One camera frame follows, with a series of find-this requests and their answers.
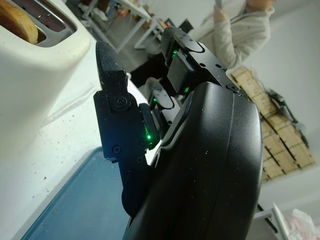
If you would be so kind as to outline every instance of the stacked cardboard boxes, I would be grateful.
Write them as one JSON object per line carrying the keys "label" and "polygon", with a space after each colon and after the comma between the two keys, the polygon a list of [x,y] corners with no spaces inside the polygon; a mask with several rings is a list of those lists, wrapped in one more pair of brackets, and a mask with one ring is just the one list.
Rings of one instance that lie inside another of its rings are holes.
{"label": "stacked cardboard boxes", "polygon": [[261,119],[263,139],[264,182],[304,169],[315,163],[300,132],[284,115],[278,113],[263,86],[245,67],[235,70],[230,78],[244,89],[256,104]]}

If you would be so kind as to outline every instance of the white wall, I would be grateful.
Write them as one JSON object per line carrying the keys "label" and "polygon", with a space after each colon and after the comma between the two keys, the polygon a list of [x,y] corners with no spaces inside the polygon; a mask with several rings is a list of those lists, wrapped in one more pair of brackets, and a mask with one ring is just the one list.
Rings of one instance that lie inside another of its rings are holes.
{"label": "white wall", "polygon": [[163,21],[170,18],[176,26],[188,19],[196,28],[213,11],[214,2],[214,0],[159,0],[152,5],[150,12]]}
{"label": "white wall", "polygon": [[282,94],[305,125],[310,151],[319,163],[310,169],[265,183],[259,203],[282,211],[309,213],[320,225],[320,3],[315,0],[271,22],[270,42],[245,65],[267,88]]}
{"label": "white wall", "polygon": [[[276,9],[273,18],[298,8],[311,0],[278,0],[274,4]],[[194,28],[199,27],[203,19],[214,9],[215,0],[146,0],[150,5],[150,12],[158,18],[166,20],[170,18],[172,22],[179,26],[185,19],[188,19]]]}

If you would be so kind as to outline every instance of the black robotic arm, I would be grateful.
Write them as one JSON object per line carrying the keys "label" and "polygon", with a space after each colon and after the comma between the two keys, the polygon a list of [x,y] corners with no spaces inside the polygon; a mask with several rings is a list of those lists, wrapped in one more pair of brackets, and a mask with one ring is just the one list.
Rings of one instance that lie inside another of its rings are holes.
{"label": "black robotic arm", "polygon": [[114,51],[97,43],[102,91],[94,101],[102,148],[119,163],[122,203],[131,216],[123,239],[244,240],[261,185],[257,108],[219,60],[181,30],[168,28],[161,49],[168,78],[186,99],[177,111],[165,91],[152,91],[155,121],[168,129],[149,166],[145,150],[159,141],[151,109],[137,106]]}

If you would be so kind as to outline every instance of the white countertop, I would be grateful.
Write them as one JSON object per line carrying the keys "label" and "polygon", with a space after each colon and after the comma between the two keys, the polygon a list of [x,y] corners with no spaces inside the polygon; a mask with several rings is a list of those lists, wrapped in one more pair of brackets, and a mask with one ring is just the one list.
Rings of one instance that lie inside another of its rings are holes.
{"label": "white countertop", "polygon": [[[92,38],[88,53],[28,152],[0,162],[2,240],[20,239],[85,160],[84,156],[101,145],[93,100],[93,94],[100,89],[95,42]],[[128,91],[138,104],[147,102],[131,82]],[[154,153],[147,153],[148,162]]]}

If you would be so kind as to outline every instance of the toaster slot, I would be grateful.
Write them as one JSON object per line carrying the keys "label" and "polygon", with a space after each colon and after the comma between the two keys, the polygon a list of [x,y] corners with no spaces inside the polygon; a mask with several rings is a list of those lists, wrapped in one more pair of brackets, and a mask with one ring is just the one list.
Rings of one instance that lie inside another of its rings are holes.
{"label": "toaster slot", "polygon": [[60,19],[52,15],[35,0],[12,0],[12,2],[52,31],[61,32],[66,29],[66,26]]}
{"label": "toaster slot", "polygon": [[76,32],[76,26],[47,0],[7,0],[21,8],[38,29],[37,46],[49,48]]}

